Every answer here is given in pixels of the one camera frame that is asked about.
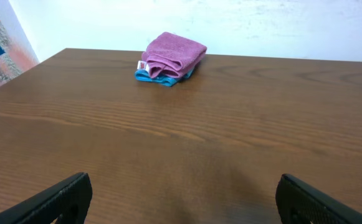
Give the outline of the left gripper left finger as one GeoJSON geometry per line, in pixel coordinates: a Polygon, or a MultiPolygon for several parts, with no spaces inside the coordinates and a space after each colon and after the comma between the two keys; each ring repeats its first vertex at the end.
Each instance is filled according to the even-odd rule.
{"type": "Polygon", "coordinates": [[[83,224],[92,200],[87,173],[79,172],[0,213],[0,224],[83,224]]]}

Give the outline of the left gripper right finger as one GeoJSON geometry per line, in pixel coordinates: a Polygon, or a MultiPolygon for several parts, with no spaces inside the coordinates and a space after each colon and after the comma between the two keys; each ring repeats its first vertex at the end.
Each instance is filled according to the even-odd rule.
{"type": "Polygon", "coordinates": [[[282,174],[275,201],[283,224],[362,224],[362,213],[290,174],[282,174]]]}

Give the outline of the folded purple cloth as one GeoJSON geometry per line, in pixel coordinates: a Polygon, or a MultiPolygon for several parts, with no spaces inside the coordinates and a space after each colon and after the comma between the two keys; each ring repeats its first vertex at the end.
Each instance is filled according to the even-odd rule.
{"type": "Polygon", "coordinates": [[[147,46],[141,59],[149,65],[151,78],[160,74],[180,78],[204,58],[206,50],[199,42],[164,32],[147,46]]]}

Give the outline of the folded blue cloth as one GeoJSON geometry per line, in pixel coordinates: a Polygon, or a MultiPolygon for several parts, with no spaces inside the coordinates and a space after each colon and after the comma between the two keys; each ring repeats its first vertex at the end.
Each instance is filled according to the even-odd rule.
{"type": "Polygon", "coordinates": [[[159,83],[160,85],[172,87],[173,85],[188,79],[193,74],[194,68],[191,69],[181,78],[173,78],[164,74],[159,74],[156,78],[151,78],[146,70],[137,70],[134,74],[136,80],[141,82],[159,83]]]}

